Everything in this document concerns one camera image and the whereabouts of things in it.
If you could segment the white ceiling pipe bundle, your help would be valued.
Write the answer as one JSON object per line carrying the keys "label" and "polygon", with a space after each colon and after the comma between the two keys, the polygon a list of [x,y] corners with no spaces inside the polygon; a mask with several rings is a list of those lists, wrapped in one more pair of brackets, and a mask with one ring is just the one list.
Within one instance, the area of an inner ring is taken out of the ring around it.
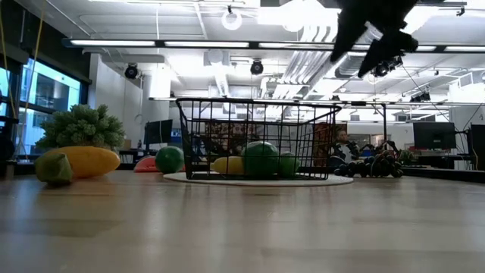
{"label": "white ceiling pipe bundle", "polygon": [[[331,25],[305,25],[300,42],[332,42],[337,33],[336,24]],[[329,52],[297,51],[280,78],[284,84],[307,84],[321,65],[327,60]]]}

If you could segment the black wire basket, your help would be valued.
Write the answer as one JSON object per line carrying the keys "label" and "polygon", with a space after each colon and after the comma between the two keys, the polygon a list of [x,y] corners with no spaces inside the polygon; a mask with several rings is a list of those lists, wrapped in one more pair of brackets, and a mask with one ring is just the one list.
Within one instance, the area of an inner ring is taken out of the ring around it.
{"label": "black wire basket", "polygon": [[[315,158],[314,125],[336,124],[341,108],[336,103],[319,103],[287,99],[180,98],[175,101],[180,112],[182,147],[186,176],[195,180],[311,180],[327,179],[331,170],[330,155]],[[238,155],[213,153],[204,140],[205,124],[211,122],[254,124],[259,141],[273,144],[280,154],[292,152],[300,166],[294,177],[253,177],[219,174],[210,169],[216,159]]]}

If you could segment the yellow toy banana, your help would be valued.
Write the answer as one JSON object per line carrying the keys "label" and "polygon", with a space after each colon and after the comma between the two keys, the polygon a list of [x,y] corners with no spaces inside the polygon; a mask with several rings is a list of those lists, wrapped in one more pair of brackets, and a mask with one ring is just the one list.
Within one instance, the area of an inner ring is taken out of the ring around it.
{"label": "yellow toy banana", "polygon": [[219,174],[243,175],[243,158],[240,156],[221,157],[211,163],[210,169]]}

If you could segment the black computer monitor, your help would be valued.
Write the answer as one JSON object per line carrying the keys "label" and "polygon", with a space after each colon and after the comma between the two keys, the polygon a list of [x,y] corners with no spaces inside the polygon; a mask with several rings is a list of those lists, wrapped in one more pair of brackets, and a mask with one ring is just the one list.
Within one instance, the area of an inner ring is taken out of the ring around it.
{"label": "black computer monitor", "polygon": [[415,122],[413,133],[416,149],[454,149],[456,147],[453,123]]}
{"label": "black computer monitor", "polygon": [[151,121],[145,124],[144,144],[162,144],[171,141],[172,120]]}
{"label": "black computer monitor", "polygon": [[485,125],[471,125],[471,153],[475,157],[475,166],[485,171]]}

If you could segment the round white mat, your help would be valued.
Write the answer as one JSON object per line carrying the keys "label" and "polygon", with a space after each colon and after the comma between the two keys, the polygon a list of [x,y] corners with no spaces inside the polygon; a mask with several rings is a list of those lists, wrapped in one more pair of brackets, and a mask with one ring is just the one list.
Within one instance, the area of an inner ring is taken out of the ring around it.
{"label": "round white mat", "polygon": [[195,180],[186,178],[184,172],[175,174],[164,174],[165,180],[192,183],[192,184],[214,184],[224,186],[241,186],[241,187],[326,187],[337,186],[344,184],[351,184],[354,180],[349,177],[339,177],[330,175],[326,180],[323,179],[311,179],[311,180]]}

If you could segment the black background stand post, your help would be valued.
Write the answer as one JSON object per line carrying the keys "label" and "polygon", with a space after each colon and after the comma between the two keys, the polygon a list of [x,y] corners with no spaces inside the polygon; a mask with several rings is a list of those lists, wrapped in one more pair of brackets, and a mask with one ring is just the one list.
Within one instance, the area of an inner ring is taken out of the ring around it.
{"label": "black background stand post", "polygon": [[366,102],[366,101],[352,101],[350,102],[350,105],[353,108],[364,108],[367,106],[372,107],[378,114],[380,114],[383,118],[383,144],[384,146],[387,146],[387,117],[386,117],[386,103],[384,102]]}

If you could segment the light green toy fruit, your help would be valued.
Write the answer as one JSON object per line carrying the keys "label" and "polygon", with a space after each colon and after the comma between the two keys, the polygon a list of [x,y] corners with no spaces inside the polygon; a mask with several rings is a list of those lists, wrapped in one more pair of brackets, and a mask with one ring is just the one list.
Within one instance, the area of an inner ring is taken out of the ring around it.
{"label": "light green toy fruit", "polygon": [[40,156],[34,162],[36,177],[51,187],[62,187],[72,183],[73,171],[64,153]]}

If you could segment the dark green round toy fruit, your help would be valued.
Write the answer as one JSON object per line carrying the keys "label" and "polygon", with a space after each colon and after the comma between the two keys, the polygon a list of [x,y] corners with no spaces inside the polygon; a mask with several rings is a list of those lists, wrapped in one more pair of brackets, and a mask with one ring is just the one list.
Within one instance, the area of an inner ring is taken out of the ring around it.
{"label": "dark green round toy fruit", "polygon": [[243,149],[241,156],[248,176],[263,177],[277,173],[279,152],[271,143],[251,142]]}
{"label": "dark green round toy fruit", "polygon": [[183,151],[176,146],[160,148],[155,156],[155,167],[163,174],[173,174],[184,167]]}
{"label": "dark green round toy fruit", "polygon": [[294,177],[300,166],[298,157],[292,152],[282,152],[280,154],[278,175],[280,177]]}

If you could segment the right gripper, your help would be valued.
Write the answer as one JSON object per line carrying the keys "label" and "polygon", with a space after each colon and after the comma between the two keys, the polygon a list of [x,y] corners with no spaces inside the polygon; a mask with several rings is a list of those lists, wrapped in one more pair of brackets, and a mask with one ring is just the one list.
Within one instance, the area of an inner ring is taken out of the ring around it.
{"label": "right gripper", "polygon": [[[338,61],[350,51],[370,23],[380,32],[401,30],[407,26],[405,17],[417,4],[417,0],[336,0],[341,11],[337,21],[335,38],[330,61]],[[406,52],[415,52],[418,41],[403,32],[388,33],[380,40],[374,40],[366,54],[358,77],[370,73],[380,62]]]}

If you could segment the long ceiling light bar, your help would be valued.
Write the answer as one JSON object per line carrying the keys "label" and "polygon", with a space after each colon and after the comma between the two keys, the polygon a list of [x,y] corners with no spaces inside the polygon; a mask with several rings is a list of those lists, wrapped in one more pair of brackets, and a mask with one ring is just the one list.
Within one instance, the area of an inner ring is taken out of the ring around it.
{"label": "long ceiling light bar", "polygon": [[[289,50],[331,52],[331,42],[236,42],[215,40],[116,40],[116,39],[62,39],[67,48],[173,48],[173,49],[242,49],[242,50]],[[425,44],[417,47],[416,53],[424,54],[480,54],[485,45]]]}

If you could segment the person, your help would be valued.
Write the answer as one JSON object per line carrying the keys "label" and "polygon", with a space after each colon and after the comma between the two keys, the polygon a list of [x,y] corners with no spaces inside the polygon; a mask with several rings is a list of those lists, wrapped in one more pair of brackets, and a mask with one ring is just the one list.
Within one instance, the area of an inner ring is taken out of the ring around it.
{"label": "person", "polygon": [[340,130],[336,135],[336,141],[331,146],[329,166],[332,168],[348,164],[359,158],[359,149],[355,142],[348,140],[345,130]]}

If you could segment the large glass window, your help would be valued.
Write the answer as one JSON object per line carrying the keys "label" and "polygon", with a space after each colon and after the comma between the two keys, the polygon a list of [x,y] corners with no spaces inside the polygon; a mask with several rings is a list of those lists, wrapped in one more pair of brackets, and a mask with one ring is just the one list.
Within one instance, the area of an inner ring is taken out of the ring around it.
{"label": "large glass window", "polygon": [[82,102],[83,84],[30,58],[12,71],[0,64],[0,116],[18,119],[11,139],[14,156],[29,158],[44,153],[36,142],[44,135],[43,121],[57,111]]}

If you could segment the green plant in white pot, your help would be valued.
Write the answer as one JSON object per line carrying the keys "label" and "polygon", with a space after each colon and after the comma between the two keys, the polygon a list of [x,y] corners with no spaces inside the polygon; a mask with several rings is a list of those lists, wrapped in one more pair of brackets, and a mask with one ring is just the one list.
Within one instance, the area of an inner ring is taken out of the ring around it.
{"label": "green plant in white pot", "polygon": [[36,142],[39,148],[95,146],[117,149],[124,144],[123,123],[108,113],[108,106],[98,108],[73,105],[69,111],[57,111],[40,124],[44,135]]}

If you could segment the red watermelon slice toy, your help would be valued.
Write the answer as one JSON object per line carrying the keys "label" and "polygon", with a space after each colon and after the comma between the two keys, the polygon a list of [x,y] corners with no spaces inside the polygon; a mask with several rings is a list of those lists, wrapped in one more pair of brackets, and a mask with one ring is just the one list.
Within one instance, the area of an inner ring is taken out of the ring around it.
{"label": "red watermelon slice toy", "polygon": [[155,156],[146,156],[141,158],[133,169],[135,173],[148,173],[148,172],[160,172],[155,167]]}

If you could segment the orange toy mango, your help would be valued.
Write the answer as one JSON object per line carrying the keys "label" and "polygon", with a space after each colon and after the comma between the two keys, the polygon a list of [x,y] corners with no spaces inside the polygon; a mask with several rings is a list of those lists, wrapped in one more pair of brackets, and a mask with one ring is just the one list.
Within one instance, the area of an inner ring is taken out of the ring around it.
{"label": "orange toy mango", "polygon": [[120,165],[117,153],[95,146],[65,146],[51,149],[42,155],[64,153],[70,163],[74,178],[91,178],[114,171]]}

